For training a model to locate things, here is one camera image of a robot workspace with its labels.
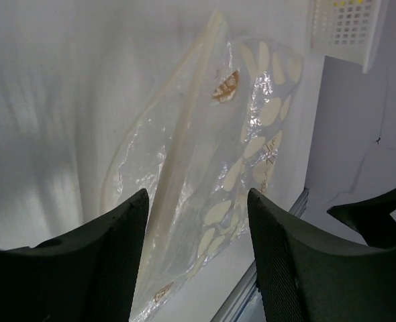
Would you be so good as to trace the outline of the clear zip top bag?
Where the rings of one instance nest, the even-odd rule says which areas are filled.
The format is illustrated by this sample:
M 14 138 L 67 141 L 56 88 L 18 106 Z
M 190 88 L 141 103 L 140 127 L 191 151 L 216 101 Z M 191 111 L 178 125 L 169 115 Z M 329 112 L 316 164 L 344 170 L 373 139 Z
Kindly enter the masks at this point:
M 270 38 L 232 38 L 214 11 L 135 123 L 103 180 L 108 212 L 145 189 L 149 216 L 131 321 L 149 321 L 248 224 L 249 189 L 271 183 L 302 58 Z

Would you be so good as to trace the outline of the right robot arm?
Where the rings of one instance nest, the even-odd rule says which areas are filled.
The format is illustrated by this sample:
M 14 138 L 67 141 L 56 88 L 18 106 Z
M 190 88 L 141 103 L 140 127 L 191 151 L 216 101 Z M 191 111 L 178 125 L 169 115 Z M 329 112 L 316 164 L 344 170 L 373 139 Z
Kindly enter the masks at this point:
M 396 188 L 365 201 L 336 205 L 327 213 L 359 233 L 370 247 L 396 247 L 396 221 L 391 214 L 396 210 Z

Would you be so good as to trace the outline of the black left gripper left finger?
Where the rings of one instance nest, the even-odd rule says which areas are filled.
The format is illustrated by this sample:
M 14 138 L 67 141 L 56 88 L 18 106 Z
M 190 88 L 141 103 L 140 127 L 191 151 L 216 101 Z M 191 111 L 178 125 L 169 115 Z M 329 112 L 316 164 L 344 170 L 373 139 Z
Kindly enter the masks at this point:
M 0 321 L 127 321 L 148 212 L 142 189 L 34 248 L 0 250 Z

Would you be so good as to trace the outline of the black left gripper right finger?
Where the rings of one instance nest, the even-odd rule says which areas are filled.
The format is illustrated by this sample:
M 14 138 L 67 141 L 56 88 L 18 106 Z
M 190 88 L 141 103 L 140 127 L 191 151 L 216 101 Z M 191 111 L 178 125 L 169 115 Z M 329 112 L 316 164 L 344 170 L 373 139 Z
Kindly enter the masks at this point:
M 256 189 L 247 208 L 267 321 L 396 321 L 396 247 L 332 235 Z

